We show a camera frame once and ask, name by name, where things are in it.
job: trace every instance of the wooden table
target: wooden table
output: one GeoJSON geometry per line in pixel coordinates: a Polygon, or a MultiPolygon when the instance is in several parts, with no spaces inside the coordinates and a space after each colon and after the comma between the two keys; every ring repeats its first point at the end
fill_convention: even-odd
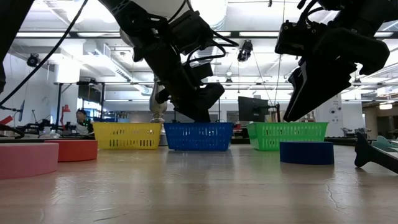
{"type": "Polygon", "coordinates": [[[0,180],[0,223],[397,223],[398,176],[354,166],[280,164],[278,152],[100,151],[97,161],[0,180]]]}

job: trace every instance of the man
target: man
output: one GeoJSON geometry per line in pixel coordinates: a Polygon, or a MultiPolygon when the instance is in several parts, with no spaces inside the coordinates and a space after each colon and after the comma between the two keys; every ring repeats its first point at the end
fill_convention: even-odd
{"type": "Polygon", "coordinates": [[[76,132],[81,135],[86,135],[94,131],[93,124],[90,120],[86,119],[87,113],[83,109],[78,109],[76,112],[76,132]]]}

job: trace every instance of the foam disc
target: foam disc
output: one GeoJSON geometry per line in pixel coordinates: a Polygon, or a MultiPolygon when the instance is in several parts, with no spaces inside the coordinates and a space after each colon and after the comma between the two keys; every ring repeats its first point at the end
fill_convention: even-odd
{"type": "Polygon", "coordinates": [[[33,177],[57,170],[58,144],[0,144],[0,179],[33,177]]]}
{"type": "Polygon", "coordinates": [[[332,142],[281,142],[280,161],[306,165],[333,165],[332,142]]]}
{"type": "Polygon", "coordinates": [[[93,160],[98,155],[98,142],[95,140],[47,140],[45,142],[59,144],[59,162],[93,160]]]}

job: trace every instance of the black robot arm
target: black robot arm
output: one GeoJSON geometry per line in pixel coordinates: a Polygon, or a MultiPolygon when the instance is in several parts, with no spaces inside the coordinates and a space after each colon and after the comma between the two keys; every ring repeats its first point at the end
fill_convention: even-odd
{"type": "Polygon", "coordinates": [[[157,102],[170,99],[178,112],[198,122],[210,122],[208,109],[224,88],[219,83],[201,88],[200,80],[213,75],[211,65],[192,68],[189,62],[194,60],[190,57],[209,46],[219,47],[224,53],[216,57],[225,56],[225,50],[213,40],[212,29],[199,12],[189,10],[168,23],[166,18],[150,14],[130,0],[100,2],[117,20],[124,39],[134,46],[134,61],[145,59],[165,87],[157,95],[157,102]],[[189,55],[187,63],[181,63],[180,54],[189,55]]]}
{"type": "Polygon", "coordinates": [[[384,22],[395,19],[397,0],[312,0],[299,21],[283,23],[275,52],[302,57],[289,77],[294,92],[284,119],[296,121],[350,87],[356,63],[363,65],[359,73],[364,75],[382,69],[390,52],[374,35],[384,22]],[[311,10],[317,2],[326,10],[339,11],[327,25],[307,19],[318,11],[311,10]]]}

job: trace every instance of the yellow basket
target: yellow basket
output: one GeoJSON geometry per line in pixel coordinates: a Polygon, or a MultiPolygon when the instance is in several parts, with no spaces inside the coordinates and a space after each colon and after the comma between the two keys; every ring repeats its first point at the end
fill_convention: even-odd
{"type": "Polygon", "coordinates": [[[157,149],[162,124],[93,123],[100,149],[157,149]]]}

